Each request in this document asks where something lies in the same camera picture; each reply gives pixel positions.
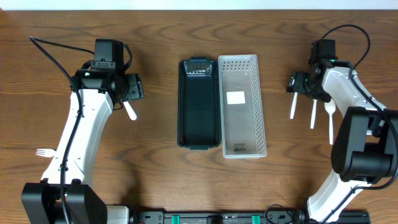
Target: black container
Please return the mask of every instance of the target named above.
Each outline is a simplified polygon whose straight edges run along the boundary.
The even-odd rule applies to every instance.
[[[178,65],[177,143],[206,150],[221,141],[217,61],[191,57]]]

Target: wood grain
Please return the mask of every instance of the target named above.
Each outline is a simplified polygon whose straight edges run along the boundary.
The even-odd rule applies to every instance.
[[[345,23],[372,39],[358,67],[361,81],[387,107],[398,109],[398,14],[395,11],[54,11],[0,14],[0,223],[28,223],[21,203],[26,182],[38,182],[50,160],[38,147],[56,148],[69,108],[68,82],[29,41],[33,35],[94,49],[96,38],[130,46],[145,99],[135,101],[138,120],[123,110],[108,119],[95,167],[95,191],[106,203],[138,209],[264,210],[272,203],[303,207],[331,170],[328,115],[319,106],[311,130],[312,101],[285,93],[294,70],[307,69],[310,43]],[[366,48],[356,30],[341,29],[340,59],[353,62]],[[45,48],[70,72],[92,58]],[[177,146],[177,65],[189,57],[256,54],[268,156],[226,160],[222,147],[189,151]],[[335,113],[335,133],[342,117]],[[373,223],[398,220],[398,184],[363,192],[349,208],[368,209]]]

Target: white label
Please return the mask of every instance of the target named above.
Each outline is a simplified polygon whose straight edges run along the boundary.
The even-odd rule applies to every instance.
[[[244,104],[244,92],[226,92],[226,101],[227,104]]]

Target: white container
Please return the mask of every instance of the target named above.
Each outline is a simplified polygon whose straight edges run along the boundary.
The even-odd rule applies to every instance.
[[[223,152],[227,159],[267,155],[257,55],[218,57]]]

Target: wooden table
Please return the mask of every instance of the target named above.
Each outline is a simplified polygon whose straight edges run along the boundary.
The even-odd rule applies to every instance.
[[[346,23],[364,27],[372,48],[358,67],[366,88],[398,109],[398,14],[395,11],[87,11],[0,12],[0,223],[27,223],[21,203],[26,182],[38,182],[56,148],[70,105],[69,83],[29,36],[94,50],[96,38],[121,40],[133,53],[145,99],[132,103],[138,120],[115,111],[104,128],[95,166],[95,191],[105,203],[138,210],[264,210],[272,203],[304,207],[331,170],[328,115],[299,96],[289,119],[290,74],[307,70],[310,44]],[[352,62],[366,40],[354,29],[330,35],[337,55]],[[70,75],[92,55],[44,46]],[[193,55],[256,54],[266,127],[266,158],[226,160],[222,147],[177,146],[177,65]],[[342,116],[335,113],[335,133]],[[349,208],[368,209],[373,223],[398,219],[398,184],[363,192]]]

